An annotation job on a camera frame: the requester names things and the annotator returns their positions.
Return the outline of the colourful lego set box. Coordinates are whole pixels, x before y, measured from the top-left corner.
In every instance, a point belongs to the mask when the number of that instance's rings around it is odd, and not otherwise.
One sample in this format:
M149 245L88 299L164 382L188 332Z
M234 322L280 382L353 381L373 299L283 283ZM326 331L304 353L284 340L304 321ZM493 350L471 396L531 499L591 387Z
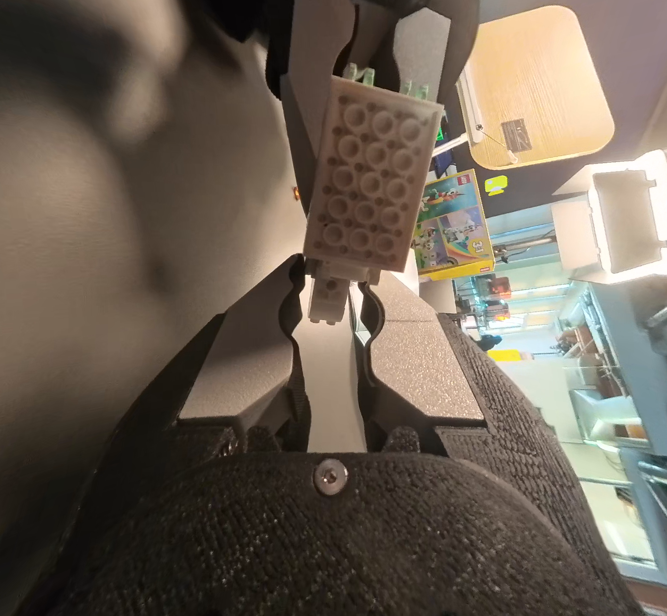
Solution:
M494 272L494 250L474 170L426 184L412 249L422 280Z

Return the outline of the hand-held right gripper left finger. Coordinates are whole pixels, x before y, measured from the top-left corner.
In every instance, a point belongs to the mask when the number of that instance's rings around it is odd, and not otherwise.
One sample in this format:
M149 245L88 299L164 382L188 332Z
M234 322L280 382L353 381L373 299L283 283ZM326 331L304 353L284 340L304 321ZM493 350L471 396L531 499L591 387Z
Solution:
M179 421L221 423L240 434L268 427L308 437L311 409L295 328L305 259L292 255L223 314Z

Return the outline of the white lego plate assembly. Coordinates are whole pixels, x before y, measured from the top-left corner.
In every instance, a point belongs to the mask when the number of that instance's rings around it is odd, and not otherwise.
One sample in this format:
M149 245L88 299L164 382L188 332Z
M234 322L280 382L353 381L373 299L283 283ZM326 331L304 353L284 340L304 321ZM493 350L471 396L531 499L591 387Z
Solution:
M331 77L303 254L308 318L335 325L351 283L403 273L443 105Z

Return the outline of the light wooden table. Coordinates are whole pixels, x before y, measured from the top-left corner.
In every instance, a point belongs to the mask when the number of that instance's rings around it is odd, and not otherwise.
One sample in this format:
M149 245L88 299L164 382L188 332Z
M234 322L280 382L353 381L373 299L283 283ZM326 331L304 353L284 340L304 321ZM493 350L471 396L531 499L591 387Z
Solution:
M548 5L483 23L457 81L477 167L598 152L615 125L576 14Z

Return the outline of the white open cardboard box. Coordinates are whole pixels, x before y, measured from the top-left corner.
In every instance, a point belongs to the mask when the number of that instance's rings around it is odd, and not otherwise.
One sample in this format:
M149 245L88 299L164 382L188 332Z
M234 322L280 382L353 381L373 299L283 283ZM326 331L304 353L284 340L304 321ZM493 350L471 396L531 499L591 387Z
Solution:
M666 150L581 168L553 193L562 268L614 285L666 276Z

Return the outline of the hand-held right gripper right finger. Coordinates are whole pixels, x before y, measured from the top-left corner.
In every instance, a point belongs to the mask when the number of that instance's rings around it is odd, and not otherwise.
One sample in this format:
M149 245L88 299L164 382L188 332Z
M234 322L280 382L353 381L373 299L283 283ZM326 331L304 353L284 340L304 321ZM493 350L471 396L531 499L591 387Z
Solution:
M438 313L401 281L361 284L364 374L378 388L385 427L484 428L486 421Z

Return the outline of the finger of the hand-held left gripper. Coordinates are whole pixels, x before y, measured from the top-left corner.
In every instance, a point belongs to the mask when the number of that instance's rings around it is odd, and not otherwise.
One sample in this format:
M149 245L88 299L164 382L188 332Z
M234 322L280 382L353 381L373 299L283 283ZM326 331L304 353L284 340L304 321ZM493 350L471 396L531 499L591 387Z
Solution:
M436 103L451 21L423 7L396 24L392 53L400 93Z
M288 71L280 78L299 201L308 215L334 66L352 38L350 0L294 0Z

